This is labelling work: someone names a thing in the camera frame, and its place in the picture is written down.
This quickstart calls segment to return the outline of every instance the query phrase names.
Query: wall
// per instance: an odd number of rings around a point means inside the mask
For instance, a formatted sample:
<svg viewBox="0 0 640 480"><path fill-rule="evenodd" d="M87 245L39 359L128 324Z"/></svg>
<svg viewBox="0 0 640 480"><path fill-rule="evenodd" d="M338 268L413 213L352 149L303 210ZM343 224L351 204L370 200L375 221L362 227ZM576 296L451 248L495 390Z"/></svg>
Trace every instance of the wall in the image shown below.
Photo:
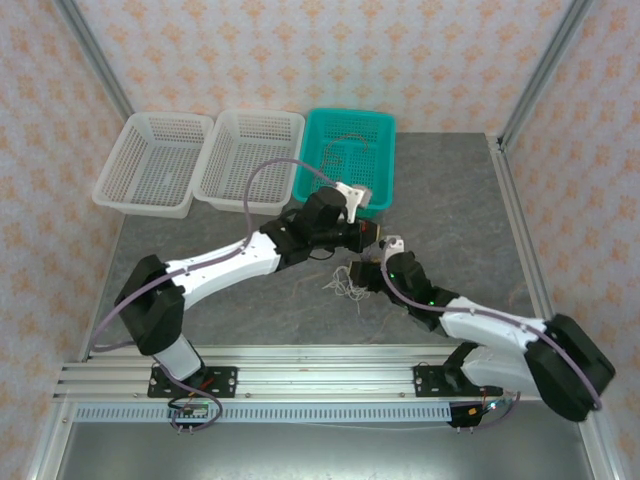
<svg viewBox="0 0 640 480"><path fill-rule="evenodd" d="M0 477L22 479L120 215L93 183L122 121L50 0L0 6Z"/></svg>
<svg viewBox="0 0 640 480"><path fill-rule="evenodd" d="M498 134L570 0L84 0L136 110L386 111Z"/></svg>
<svg viewBox="0 0 640 480"><path fill-rule="evenodd" d="M640 469L640 9L596 0L510 152L558 311L618 369L605 396Z"/></svg>

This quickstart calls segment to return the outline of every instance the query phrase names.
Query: black mounting bracket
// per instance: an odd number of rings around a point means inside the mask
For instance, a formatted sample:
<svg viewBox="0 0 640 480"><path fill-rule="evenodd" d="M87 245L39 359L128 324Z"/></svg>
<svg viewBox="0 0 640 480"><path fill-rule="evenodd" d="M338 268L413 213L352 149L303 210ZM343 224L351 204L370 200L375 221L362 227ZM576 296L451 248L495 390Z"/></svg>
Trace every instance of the black mounting bracket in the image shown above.
<svg viewBox="0 0 640 480"><path fill-rule="evenodd" d="M456 376L455 382L450 382L447 377L445 365L413 367L416 397L500 397L503 393L498 387L478 387L462 375Z"/></svg>
<svg viewBox="0 0 640 480"><path fill-rule="evenodd" d="M216 398L235 398L236 387L238 386L237 367L210 367L206 366L204 382L206 387L200 388L204 392L210 393ZM149 379L149 398L182 398L189 395L167 378L160 367L151 368L151 378Z"/></svg>

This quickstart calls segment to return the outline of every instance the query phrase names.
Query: plastic basket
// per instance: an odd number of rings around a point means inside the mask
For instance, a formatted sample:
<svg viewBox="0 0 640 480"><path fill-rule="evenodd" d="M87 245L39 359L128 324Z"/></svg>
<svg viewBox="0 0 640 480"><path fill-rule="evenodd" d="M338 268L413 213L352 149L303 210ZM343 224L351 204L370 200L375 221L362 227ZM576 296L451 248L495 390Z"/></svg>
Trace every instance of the plastic basket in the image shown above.
<svg viewBox="0 0 640 480"><path fill-rule="evenodd" d="M369 188L373 197L366 209L358 210L358 216L370 218L391 206L395 138L396 122L391 115L318 108L307 119L300 158L334 181ZM304 202L324 185L299 168L293 196Z"/></svg>
<svg viewBox="0 0 640 480"><path fill-rule="evenodd" d="M93 189L93 201L133 215L186 217L193 170L212 129L213 120L203 115L131 115Z"/></svg>
<svg viewBox="0 0 640 480"><path fill-rule="evenodd" d="M277 157L298 158L304 117L275 110L225 110L205 140L194 172L193 193L218 210L242 212L251 172ZM272 165L249 190L249 210L278 215L291 198L295 166Z"/></svg>

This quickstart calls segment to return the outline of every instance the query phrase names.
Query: teal basket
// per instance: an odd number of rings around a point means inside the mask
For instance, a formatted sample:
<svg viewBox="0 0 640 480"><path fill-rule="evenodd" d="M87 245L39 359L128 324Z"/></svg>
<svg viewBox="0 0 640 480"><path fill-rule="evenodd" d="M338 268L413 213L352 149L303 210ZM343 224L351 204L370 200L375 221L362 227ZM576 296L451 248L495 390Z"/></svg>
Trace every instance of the teal basket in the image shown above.
<svg viewBox="0 0 640 480"><path fill-rule="evenodd" d="M391 206L395 144L396 121L391 115L317 108L307 119L300 160L331 180L369 188L373 197L366 209L358 209L358 216L371 218ZM325 185L310 171L298 167L293 196L305 202Z"/></svg>

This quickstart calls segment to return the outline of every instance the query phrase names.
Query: white basket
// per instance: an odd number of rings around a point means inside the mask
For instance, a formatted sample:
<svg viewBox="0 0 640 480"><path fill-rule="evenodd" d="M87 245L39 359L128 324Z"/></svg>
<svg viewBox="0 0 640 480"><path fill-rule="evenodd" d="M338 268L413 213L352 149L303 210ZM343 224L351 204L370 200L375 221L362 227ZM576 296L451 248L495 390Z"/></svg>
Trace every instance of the white basket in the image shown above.
<svg viewBox="0 0 640 480"><path fill-rule="evenodd" d="M113 146L93 201L133 215L184 218L191 179L213 120L189 113L134 113Z"/></svg>
<svg viewBox="0 0 640 480"><path fill-rule="evenodd" d="M242 212L251 172L273 158L298 158L304 117L275 110L225 110L205 140L193 173L193 194L218 210ZM249 210L278 215L291 198L295 165L265 168L249 190Z"/></svg>

